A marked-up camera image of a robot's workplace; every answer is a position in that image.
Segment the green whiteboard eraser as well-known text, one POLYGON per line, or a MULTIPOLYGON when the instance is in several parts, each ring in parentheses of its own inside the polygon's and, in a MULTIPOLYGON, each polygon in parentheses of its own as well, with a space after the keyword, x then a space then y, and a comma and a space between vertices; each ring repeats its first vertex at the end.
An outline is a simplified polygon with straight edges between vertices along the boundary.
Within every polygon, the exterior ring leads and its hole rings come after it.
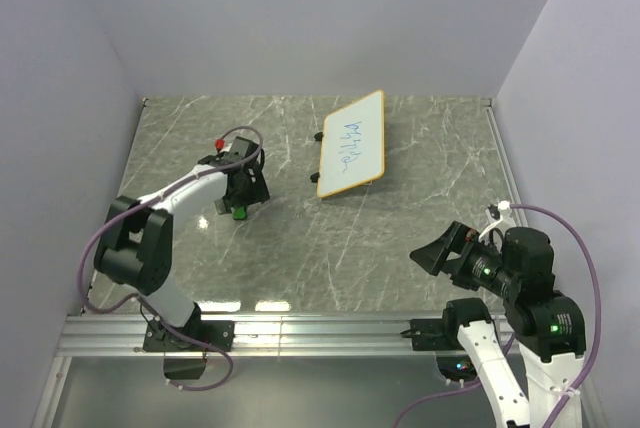
POLYGON ((232 218, 236 221, 246 220, 247 216, 248 216, 248 213, 247 213, 246 206, 237 207, 232 212, 232 218))

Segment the orange framed whiteboard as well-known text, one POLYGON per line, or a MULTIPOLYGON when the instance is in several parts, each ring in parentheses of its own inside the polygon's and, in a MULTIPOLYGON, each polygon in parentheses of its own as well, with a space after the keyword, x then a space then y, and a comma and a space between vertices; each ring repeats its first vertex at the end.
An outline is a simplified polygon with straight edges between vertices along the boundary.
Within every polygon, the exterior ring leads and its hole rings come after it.
POLYGON ((385 95, 376 90, 331 112, 322 130, 316 194, 327 198, 385 173, 385 95))

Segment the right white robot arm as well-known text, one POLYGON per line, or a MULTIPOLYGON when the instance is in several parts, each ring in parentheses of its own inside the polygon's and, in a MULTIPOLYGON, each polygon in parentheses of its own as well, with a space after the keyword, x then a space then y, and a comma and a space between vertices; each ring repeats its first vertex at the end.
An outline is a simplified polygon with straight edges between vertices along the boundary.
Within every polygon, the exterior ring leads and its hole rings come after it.
POLYGON ((554 251, 546 234, 502 223, 478 232, 452 222, 409 257, 430 275, 444 273, 459 288, 484 288, 502 300, 525 364, 526 390, 481 299, 449 301, 431 335, 467 354, 497 426, 582 426, 580 394, 573 384, 585 365, 585 321, 578 305, 554 287, 554 251))

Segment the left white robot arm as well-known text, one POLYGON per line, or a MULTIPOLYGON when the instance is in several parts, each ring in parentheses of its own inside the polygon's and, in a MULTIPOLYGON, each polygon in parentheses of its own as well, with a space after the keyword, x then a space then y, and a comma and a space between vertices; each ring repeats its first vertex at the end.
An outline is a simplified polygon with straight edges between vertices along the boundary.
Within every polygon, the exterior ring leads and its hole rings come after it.
POLYGON ((180 350, 190 350, 205 335, 201 309, 170 276, 175 229, 210 205, 220 214, 231 214, 269 199, 259 163, 222 171, 210 164, 198 164, 155 193, 138 199, 117 198, 109 209, 108 220, 133 208, 137 211, 101 235, 94 268, 112 282, 132 288, 168 325, 169 341, 180 350))

